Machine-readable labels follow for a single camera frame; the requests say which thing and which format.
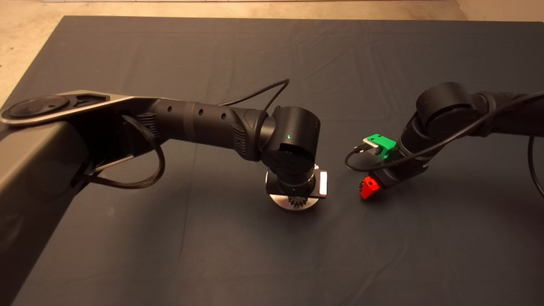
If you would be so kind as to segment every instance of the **gear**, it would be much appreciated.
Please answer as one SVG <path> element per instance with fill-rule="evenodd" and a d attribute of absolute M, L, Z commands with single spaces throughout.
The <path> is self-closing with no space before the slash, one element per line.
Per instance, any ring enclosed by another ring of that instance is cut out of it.
<path fill-rule="evenodd" d="M 289 203 L 292 207 L 295 208 L 301 208 L 304 205 L 306 205 L 306 202 L 308 201 L 308 198 L 304 197 L 288 197 Z"/>

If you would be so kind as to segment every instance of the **black cable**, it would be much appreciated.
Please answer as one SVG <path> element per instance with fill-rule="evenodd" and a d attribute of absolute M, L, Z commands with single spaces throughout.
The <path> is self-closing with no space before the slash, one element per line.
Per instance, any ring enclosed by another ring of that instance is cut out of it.
<path fill-rule="evenodd" d="M 541 91 L 541 92 L 538 92 L 538 93 L 535 93 L 535 94 L 530 94 L 530 95 L 525 95 L 525 96 L 521 96 L 517 99 L 514 99 L 512 101 L 509 101 L 499 107 L 497 107 L 494 111 L 492 112 L 489 112 L 485 115 L 483 115 L 482 117 L 480 117 L 478 120 L 472 122 L 471 124 L 469 124 L 468 126 L 466 126 L 465 128 L 459 130 L 459 132 L 451 135 L 450 137 L 444 139 L 443 141 L 435 144 L 435 145 L 432 145 L 424 150 L 421 150 L 417 153 L 414 153 L 412 155 L 408 155 L 408 156 L 405 156 L 403 158 L 400 158 L 396 161 L 392 161 L 392 162 L 388 162 L 388 163 L 385 163 L 385 164 L 381 164 L 381 165 L 378 165 L 378 166 L 372 166 L 370 168 L 358 168 L 358 167 L 354 167 L 352 165 L 349 164 L 349 158 L 355 154 L 355 153 L 358 153 L 361 149 L 359 149 L 359 146 L 356 146 L 353 151 L 349 152 L 348 155 L 346 155 L 345 159 L 344 159 L 344 164 L 350 168 L 351 170 L 354 170 L 354 171 L 358 171 L 358 172 L 370 172 L 370 171 L 376 171 L 376 170 L 381 170 L 381 169 L 386 169 L 386 168 L 390 168 L 390 167 L 393 167 L 393 166 L 397 166 L 399 164 L 402 164 L 402 163 L 405 163 L 409 160 L 412 160 L 416 157 L 419 157 L 419 156 L 422 156 L 422 155 L 425 155 L 429 152 L 432 152 L 438 148 L 441 148 L 445 145 L 447 145 L 448 143 L 456 140 L 457 138 L 460 138 L 460 137 L 463 137 L 465 136 L 466 134 L 470 133 L 475 127 L 477 127 L 478 125 L 482 124 L 483 122 L 485 122 L 486 120 L 488 120 L 489 118 L 491 117 L 494 117 L 496 116 L 497 114 L 505 111 L 506 109 L 516 105 L 516 104 L 519 104 L 519 103 L 522 103 L 522 102 L 526 102 L 526 101 L 529 101 L 529 100 L 532 100 L 532 99 L 535 99 L 535 98 L 538 98 L 538 97 L 543 97 L 544 96 L 544 91 Z"/>
<path fill-rule="evenodd" d="M 235 104 L 238 104 L 240 102 L 243 102 L 243 101 L 246 101 L 246 100 L 249 100 L 255 96 L 258 96 L 270 89 L 273 89 L 275 87 L 278 87 L 280 85 L 283 85 L 280 90 L 277 91 L 277 93 L 272 97 L 272 99 L 270 99 L 270 101 L 267 103 L 267 105 L 264 107 L 264 110 L 266 111 L 268 109 L 268 107 L 270 107 L 270 105 L 272 104 L 272 102 L 274 102 L 274 100 L 276 100 L 276 98 L 280 95 L 280 93 L 285 89 L 285 87 L 287 87 L 287 85 L 289 85 L 289 79 L 286 78 L 284 79 L 283 81 L 279 81 L 279 82 L 276 82 L 274 84 L 270 84 L 254 93 L 251 93 L 247 96 L 244 96 L 244 97 L 241 97 L 239 99 L 236 99 L 236 100 L 232 100 L 232 101 L 229 101 L 229 102 L 225 102 L 225 103 L 221 103 L 221 104 L 218 104 L 220 106 L 231 106 L 231 105 L 235 105 Z"/>
<path fill-rule="evenodd" d="M 540 186 L 539 178 L 536 176 L 535 165 L 533 163 L 533 144 L 535 142 L 534 136 L 529 136 L 529 144 L 527 145 L 527 162 L 529 164 L 529 172 L 531 173 L 531 179 L 535 183 L 536 189 L 539 191 L 540 195 L 544 198 L 544 189 Z"/>
<path fill-rule="evenodd" d="M 147 127 L 145 127 L 142 123 L 140 123 L 136 119 L 126 115 L 122 115 L 121 117 L 133 128 L 135 128 L 138 132 L 140 132 L 142 136 L 144 136 L 145 140 L 149 143 L 151 148 L 155 150 L 155 152 L 157 153 L 157 156 L 159 157 L 159 168 L 157 169 L 157 171 L 155 171 L 155 173 L 153 173 L 149 178 L 145 180 L 142 180 L 139 182 L 132 182 L 132 183 L 112 181 L 112 180 L 98 177 L 96 174 L 94 175 L 78 174 L 75 177 L 76 180 L 96 183 L 96 184 L 115 187 L 115 188 L 122 188 L 122 189 L 140 189 L 140 188 L 146 188 L 153 185 L 160 179 L 161 176 L 163 176 L 166 163 L 164 161 L 163 150 L 160 148 L 160 145 L 158 145 L 155 142 L 155 135 Z"/>

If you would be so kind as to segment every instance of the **concrete floor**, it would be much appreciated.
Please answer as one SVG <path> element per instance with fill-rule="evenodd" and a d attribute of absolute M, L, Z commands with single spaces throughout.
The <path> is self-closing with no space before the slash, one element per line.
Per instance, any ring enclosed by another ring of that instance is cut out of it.
<path fill-rule="evenodd" d="M 0 0 L 0 106 L 65 15 L 164 17 L 544 20 L 542 0 L 43 3 Z"/>

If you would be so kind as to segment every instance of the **table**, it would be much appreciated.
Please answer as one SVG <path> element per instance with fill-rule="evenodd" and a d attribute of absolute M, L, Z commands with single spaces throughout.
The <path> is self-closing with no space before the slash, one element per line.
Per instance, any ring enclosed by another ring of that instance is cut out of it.
<path fill-rule="evenodd" d="M 65 17 L 5 107 L 75 89 L 219 103 L 289 77 L 276 104 L 320 117 L 329 197 L 284 211 L 264 165 L 169 141 L 156 185 L 76 196 L 14 304 L 540 304 L 544 205 L 525 138 L 459 140 L 371 203 L 343 157 L 372 133 L 397 138 L 436 83 L 542 90 L 543 34 L 541 23 Z M 104 176 L 155 166 L 150 153 Z"/>

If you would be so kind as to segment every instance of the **metal disc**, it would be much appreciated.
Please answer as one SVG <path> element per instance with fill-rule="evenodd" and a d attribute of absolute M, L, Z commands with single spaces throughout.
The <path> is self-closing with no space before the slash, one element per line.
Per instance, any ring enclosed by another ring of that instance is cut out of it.
<path fill-rule="evenodd" d="M 304 206 L 293 206 L 291 203 L 289 203 L 289 197 L 286 195 L 278 195 L 278 194 L 270 194 L 269 195 L 276 204 L 278 204 L 281 208 L 287 209 L 287 210 L 304 210 L 312 207 L 317 200 L 319 199 L 313 199 L 308 198 L 308 201 Z"/>

